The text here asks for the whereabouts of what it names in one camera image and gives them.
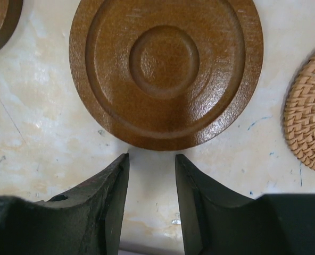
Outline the dark brown wooden coaster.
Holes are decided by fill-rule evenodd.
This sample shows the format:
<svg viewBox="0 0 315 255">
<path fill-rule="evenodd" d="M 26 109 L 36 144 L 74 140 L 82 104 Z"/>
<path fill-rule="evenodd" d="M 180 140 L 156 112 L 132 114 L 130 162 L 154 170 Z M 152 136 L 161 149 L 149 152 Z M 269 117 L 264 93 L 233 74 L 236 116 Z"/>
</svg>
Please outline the dark brown wooden coaster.
<svg viewBox="0 0 315 255">
<path fill-rule="evenodd" d="M 23 0 L 0 0 L 0 49 L 13 35 L 23 8 Z"/>
</svg>

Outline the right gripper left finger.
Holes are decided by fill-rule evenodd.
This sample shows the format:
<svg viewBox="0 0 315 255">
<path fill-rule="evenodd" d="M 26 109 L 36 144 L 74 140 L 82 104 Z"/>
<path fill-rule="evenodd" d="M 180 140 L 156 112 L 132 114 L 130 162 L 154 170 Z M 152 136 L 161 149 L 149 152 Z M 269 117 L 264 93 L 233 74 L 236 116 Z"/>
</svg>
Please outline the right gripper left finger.
<svg viewBox="0 0 315 255">
<path fill-rule="evenodd" d="M 0 196 L 0 254 L 118 254 L 129 155 L 48 201 Z"/>
</svg>

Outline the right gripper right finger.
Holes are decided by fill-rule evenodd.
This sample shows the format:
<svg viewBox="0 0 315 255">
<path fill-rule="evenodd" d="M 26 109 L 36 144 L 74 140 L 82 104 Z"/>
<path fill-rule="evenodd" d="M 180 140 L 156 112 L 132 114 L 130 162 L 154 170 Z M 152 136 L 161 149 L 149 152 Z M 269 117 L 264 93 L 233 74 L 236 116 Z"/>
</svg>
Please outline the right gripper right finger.
<svg viewBox="0 0 315 255">
<path fill-rule="evenodd" d="M 315 194 L 241 195 L 175 157 L 186 254 L 315 254 Z"/>
</svg>

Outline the light woven rattan coaster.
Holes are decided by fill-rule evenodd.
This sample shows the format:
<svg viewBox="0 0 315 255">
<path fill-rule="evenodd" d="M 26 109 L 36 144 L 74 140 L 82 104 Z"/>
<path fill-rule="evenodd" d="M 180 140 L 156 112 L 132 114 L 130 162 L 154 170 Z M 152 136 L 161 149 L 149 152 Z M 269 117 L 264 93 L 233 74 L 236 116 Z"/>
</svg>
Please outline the light woven rattan coaster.
<svg viewBox="0 0 315 255">
<path fill-rule="evenodd" d="M 284 107 L 285 140 L 293 154 L 315 171 L 315 54 L 300 70 Z"/>
</svg>

